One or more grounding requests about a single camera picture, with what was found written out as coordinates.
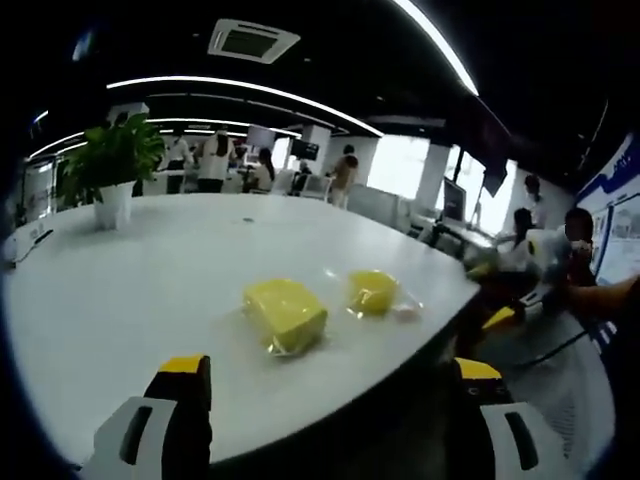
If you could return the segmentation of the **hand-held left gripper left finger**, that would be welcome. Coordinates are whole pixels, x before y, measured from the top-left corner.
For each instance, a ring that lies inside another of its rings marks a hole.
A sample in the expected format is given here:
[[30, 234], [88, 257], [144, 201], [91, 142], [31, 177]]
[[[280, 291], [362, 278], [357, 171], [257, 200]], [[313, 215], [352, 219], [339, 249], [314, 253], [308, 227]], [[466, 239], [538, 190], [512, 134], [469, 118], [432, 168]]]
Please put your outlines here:
[[213, 438], [211, 361], [174, 357], [143, 395], [126, 400], [96, 431], [82, 479], [205, 479]]

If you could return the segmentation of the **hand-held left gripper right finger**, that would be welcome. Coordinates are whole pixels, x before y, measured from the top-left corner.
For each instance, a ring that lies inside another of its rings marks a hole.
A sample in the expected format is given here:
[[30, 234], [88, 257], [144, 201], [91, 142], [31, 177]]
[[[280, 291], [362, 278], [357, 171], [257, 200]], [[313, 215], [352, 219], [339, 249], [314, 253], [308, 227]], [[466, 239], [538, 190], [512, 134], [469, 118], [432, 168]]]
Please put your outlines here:
[[454, 479], [574, 479], [561, 437], [492, 366], [452, 361]]

